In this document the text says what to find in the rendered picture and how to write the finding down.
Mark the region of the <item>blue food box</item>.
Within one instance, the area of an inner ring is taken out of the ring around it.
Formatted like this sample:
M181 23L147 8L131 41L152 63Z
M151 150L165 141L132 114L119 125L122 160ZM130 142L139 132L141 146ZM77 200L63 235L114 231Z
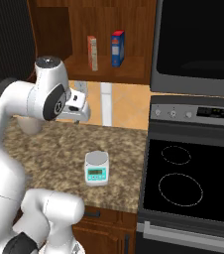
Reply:
M124 60L125 31L117 30L111 35L111 64L119 67Z

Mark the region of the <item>black steel stove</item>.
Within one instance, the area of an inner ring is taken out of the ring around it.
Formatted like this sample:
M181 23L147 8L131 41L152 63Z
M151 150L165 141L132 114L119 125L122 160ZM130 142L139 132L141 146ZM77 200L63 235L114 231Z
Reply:
M136 254L224 254L146 239L144 222L224 238L224 98L153 95Z

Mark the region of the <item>wooden drawer front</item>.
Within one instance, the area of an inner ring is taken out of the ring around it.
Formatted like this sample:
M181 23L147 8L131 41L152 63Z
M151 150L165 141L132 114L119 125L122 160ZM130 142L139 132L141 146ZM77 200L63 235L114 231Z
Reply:
M137 214L108 208L86 206L85 211L95 212L100 210L100 217L87 217L83 215L80 224L94 230L130 230L135 231Z

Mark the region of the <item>black microwave oven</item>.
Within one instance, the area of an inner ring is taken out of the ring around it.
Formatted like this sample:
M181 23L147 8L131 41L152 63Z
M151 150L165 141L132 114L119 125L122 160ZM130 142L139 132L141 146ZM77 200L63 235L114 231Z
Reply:
M224 0L158 0L151 91L224 96Z

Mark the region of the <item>white teal digital scale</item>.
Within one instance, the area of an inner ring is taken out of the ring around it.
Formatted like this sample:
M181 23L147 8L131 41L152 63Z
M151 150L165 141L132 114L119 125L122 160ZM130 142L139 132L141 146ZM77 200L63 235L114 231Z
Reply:
M93 151L85 155L85 183L90 187L102 187L109 180L109 155L107 152Z

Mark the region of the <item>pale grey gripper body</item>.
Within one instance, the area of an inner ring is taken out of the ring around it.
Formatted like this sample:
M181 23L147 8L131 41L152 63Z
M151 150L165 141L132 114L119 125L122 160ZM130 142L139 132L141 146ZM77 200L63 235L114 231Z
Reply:
M67 103L61 114L56 119L67 119L87 122L90 119L90 115L91 110L88 102L85 102L81 108L77 108L76 106L72 106Z

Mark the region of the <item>open wooden wall cabinet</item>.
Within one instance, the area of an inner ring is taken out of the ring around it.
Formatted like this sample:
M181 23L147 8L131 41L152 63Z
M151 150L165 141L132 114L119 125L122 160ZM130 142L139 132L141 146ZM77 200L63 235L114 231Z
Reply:
M66 67L72 80L148 84L150 82L157 0L37 0L39 7L67 7L72 56ZM110 38L125 31L125 58L111 65ZM88 64L87 37L97 41L98 71Z

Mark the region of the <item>orange food box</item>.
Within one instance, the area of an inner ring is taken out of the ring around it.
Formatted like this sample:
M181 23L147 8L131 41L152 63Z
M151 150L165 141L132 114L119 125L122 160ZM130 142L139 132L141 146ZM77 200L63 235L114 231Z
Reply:
M98 71L97 41L94 36L87 37L88 64L92 71Z

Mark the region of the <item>wooden cabinet door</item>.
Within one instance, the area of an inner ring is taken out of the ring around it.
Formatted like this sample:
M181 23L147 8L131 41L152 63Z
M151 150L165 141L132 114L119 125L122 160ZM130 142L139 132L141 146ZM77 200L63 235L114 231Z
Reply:
M36 57L53 56L68 66L72 39L67 7L39 7L37 0L27 0Z

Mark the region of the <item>wooden base cupboard door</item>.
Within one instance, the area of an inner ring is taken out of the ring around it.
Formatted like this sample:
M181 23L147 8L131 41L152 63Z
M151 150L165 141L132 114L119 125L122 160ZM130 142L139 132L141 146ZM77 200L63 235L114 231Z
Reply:
M124 254L125 234L130 235L129 254L135 253L136 230L94 230L80 223L72 230L86 254Z

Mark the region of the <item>white wall socket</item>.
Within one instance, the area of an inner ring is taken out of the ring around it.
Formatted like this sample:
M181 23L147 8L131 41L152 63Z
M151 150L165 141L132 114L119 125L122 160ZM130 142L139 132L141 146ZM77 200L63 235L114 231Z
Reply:
M76 80L74 82L74 87L76 90L78 90L79 92L82 92L84 94L88 93L88 87L87 87L87 82L84 80Z

